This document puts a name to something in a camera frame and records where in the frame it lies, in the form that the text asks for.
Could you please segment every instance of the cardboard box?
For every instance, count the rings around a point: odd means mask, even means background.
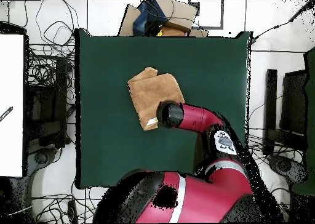
[[[191,29],[197,14],[195,7],[175,0],[173,2],[172,0],[156,0],[156,2],[167,18],[172,16],[168,22],[163,23],[163,26],[176,28],[184,32],[188,32]]]
[[[207,30],[191,30],[189,36],[195,36],[196,38],[205,38],[208,36]]]
[[[140,11],[133,5],[128,4],[125,11],[121,28],[118,36],[133,36],[134,35],[134,21],[140,16]]]
[[[169,28],[167,26],[161,27],[162,36],[184,36],[185,33],[182,30],[176,28]]]

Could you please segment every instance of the folded cloth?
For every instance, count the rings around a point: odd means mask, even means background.
[[[176,79],[171,74],[160,74],[154,68],[145,68],[127,83],[129,93],[144,131],[158,128],[156,110],[160,102],[173,100],[184,103]]]

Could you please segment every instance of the white floor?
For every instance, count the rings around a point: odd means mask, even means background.
[[[140,0],[93,0],[93,1],[67,1],[69,5],[74,8],[78,14],[78,21],[73,9],[73,25],[74,27],[86,28],[89,33],[94,36],[115,36],[118,33],[121,19],[124,16],[124,11],[127,4],[137,7]],[[203,0],[202,3],[209,3],[211,8],[211,0]],[[304,4],[303,0],[225,0],[224,8],[224,29],[210,30],[209,36],[231,36],[235,37],[240,31],[253,31],[253,35],[264,32],[265,30],[285,23],[289,18]],[[7,7],[6,3],[0,2],[0,20],[7,21]],[[28,14],[28,24],[26,29],[30,36],[30,43],[44,43],[41,39],[41,33],[44,32],[53,22],[63,21],[70,28],[72,28],[71,16],[66,4],[63,1],[27,1],[26,9]],[[17,25],[25,25],[26,15],[24,8],[24,1],[12,1],[9,7],[9,21]],[[265,76],[267,69],[278,70],[278,88],[277,94],[282,94],[282,80],[285,73],[290,71],[302,70],[305,68],[303,60],[303,52],[310,50],[315,46],[315,32],[314,27],[310,24],[311,14],[304,13],[299,16],[293,23],[280,27],[276,30],[261,36],[257,42],[252,46],[251,56],[251,85],[250,85],[250,112],[256,107],[264,103],[265,97]],[[203,24],[201,17],[199,24],[210,26],[212,19],[209,18],[209,23]],[[51,38],[58,27],[58,23],[51,27],[46,36]],[[65,42],[70,33],[65,29],[60,29],[57,42]],[[278,100],[277,107],[277,125],[279,125],[281,98]],[[254,112],[249,121],[250,127],[263,127],[263,108]],[[71,121],[75,122],[75,114],[72,115]],[[261,131],[251,130],[251,134],[262,136]],[[68,135],[75,139],[75,126],[68,126]],[[51,164],[45,169],[40,170],[34,179],[33,183],[33,197],[41,197],[45,195],[71,193],[71,184],[73,182],[76,168],[75,168],[75,146],[68,145],[62,153],[58,162]],[[262,163],[259,165],[262,177],[269,190],[277,187],[287,188],[287,184],[283,177],[273,173],[269,167]],[[92,188],[90,192],[91,200],[96,206],[101,196],[104,194],[106,188]],[[74,188],[74,195],[78,199],[82,199],[84,203],[85,191]],[[278,202],[288,203],[289,195],[284,191],[277,191],[274,193]],[[51,202],[51,199],[38,199],[34,201],[33,212],[38,214],[43,208]],[[91,201],[86,201],[90,208],[93,208]],[[84,212],[83,206],[78,206],[78,214]],[[42,219],[50,220],[51,215],[45,214]]]

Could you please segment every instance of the green tabletop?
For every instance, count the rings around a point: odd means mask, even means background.
[[[77,188],[113,186],[138,168],[193,172],[195,133],[140,126],[127,81],[148,66],[172,74],[186,103],[224,115],[244,143],[249,36],[91,37],[79,30]]]

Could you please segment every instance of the white screen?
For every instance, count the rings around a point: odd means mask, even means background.
[[[0,34],[0,176],[22,176],[23,35]]]

